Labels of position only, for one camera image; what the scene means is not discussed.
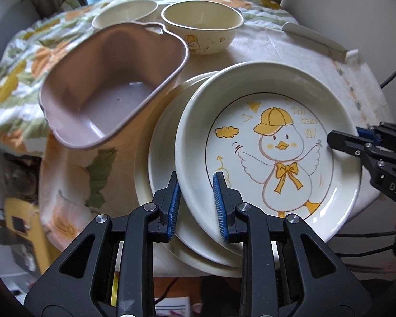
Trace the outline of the duck pattern cream bowl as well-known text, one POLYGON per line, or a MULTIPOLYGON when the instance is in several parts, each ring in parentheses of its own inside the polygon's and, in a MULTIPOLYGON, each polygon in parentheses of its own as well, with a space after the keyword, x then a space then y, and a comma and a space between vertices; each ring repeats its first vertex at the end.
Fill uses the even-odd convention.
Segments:
POLYGON ((240 11, 219 2, 198 0, 171 4, 162 10, 161 18, 196 55, 226 50, 244 24, 240 11))

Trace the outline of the duck pattern deep plate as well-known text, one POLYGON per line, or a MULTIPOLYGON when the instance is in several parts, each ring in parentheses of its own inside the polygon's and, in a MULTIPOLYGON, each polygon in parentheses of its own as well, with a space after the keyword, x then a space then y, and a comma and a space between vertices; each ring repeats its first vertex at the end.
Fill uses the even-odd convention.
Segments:
POLYGON ((279 62, 245 62, 206 80, 187 102, 175 170, 192 217, 223 245, 212 178, 268 215, 295 213, 330 240, 353 210, 361 164, 332 150, 331 131, 356 133, 343 104, 319 80, 279 62))

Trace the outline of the plain white dinner plate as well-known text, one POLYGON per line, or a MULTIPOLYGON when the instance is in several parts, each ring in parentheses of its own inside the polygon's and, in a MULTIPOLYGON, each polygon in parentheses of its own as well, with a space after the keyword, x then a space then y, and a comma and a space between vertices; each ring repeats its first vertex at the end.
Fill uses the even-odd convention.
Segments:
MULTIPOLYGON (((175 171, 175 137, 182 112, 195 91, 214 72, 197 75, 178 85, 170 94, 172 101, 162 112, 152 134, 148 155, 149 183, 152 192, 162 189, 175 171)), ((192 217, 185 202, 180 204, 176 233, 166 245, 178 259, 200 270, 204 267, 242 266, 242 257, 233 253, 207 235, 192 217)))

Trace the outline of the mauve plastic basin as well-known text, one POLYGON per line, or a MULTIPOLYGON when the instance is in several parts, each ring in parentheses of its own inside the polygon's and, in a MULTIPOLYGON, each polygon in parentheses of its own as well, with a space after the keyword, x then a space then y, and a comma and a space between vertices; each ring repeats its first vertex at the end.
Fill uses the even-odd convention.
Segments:
POLYGON ((51 132, 73 150, 97 148, 168 92, 189 58, 158 22, 96 31, 47 74, 39 103, 51 132))

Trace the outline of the floral green striped duvet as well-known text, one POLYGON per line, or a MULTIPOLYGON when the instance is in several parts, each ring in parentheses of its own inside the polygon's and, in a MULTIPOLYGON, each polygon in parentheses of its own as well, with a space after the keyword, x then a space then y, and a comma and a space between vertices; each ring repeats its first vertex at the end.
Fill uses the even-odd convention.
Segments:
MULTIPOLYGON (((65 0, 57 14, 12 32, 0 60, 0 150, 42 156, 49 133, 38 103, 48 71, 93 33, 93 18, 109 5, 134 0, 102 0, 86 7, 65 0)), ((153 0, 161 7, 189 0, 153 0)), ((207 0, 238 8, 245 25, 281 29, 295 18, 273 0, 207 0)))

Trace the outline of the white tray edge bar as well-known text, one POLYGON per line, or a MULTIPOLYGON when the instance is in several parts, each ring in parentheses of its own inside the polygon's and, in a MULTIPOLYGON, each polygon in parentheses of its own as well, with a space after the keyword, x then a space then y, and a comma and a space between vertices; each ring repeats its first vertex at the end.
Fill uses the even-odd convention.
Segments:
POLYGON ((307 28, 306 26, 287 22, 282 26, 282 31, 295 36, 300 36, 304 39, 326 46, 330 50, 334 50, 335 52, 337 52, 341 56, 342 61, 346 59, 348 50, 343 45, 323 36, 322 34, 310 28, 307 28))

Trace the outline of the cream floral tablecloth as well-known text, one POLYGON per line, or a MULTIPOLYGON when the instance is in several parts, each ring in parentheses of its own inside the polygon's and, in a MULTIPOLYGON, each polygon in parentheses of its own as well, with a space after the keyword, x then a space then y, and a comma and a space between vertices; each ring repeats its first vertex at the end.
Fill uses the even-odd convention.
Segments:
POLYGON ((253 59, 290 64, 314 75, 331 88, 359 126, 392 118, 385 95, 357 49, 349 50, 342 61, 334 50, 300 36, 245 26, 222 52, 204 56, 189 53, 173 87, 101 146, 69 149, 50 131, 39 179, 40 219, 50 242, 63 250, 97 214, 118 217, 141 205, 134 167, 150 114, 157 107, 166 108, 172 101, 171 92, 187 80, 253 59))

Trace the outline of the yellow bedside stool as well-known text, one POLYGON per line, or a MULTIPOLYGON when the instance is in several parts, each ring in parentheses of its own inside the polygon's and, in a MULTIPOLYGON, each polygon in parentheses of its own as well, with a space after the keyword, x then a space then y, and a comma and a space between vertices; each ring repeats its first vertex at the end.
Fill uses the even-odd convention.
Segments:
POLYGON ((27 248, 23 250, 28 269, 38 269, 43 274, 52 260, 49 242, 40 222, 38 205, 18 198, 7 198, 4 213, 8 229, 32 246, 32 252, 27 248))

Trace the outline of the small cream bowl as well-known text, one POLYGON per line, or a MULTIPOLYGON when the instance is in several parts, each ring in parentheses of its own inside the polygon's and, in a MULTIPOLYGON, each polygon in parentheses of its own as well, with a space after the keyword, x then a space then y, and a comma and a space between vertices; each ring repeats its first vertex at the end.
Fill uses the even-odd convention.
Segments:
POLYGON ((157 2, 152 0, 123 2, 106 7, 100 14, 94 17, 91 25, 94 30, 99 31, 115 24, 129 22, 145 23, 154 18, 157 9, 157 2))

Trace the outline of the cream bottom plate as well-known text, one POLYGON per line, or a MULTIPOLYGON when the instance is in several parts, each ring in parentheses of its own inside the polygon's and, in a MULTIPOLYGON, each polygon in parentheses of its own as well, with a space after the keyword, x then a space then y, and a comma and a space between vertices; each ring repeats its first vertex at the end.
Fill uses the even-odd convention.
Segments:
MULTIPOLYGON (((136 151, 134 181, 141 205, 151 201, 154 193, 149 179, 149 147, 156 124, 165 109, 160 106, 150 114, 136 151)), ((184 202, 180 203, 176 231, 169 243, 153 244, 156 277, 241 276, 242 258, 209 237, 184 202)))

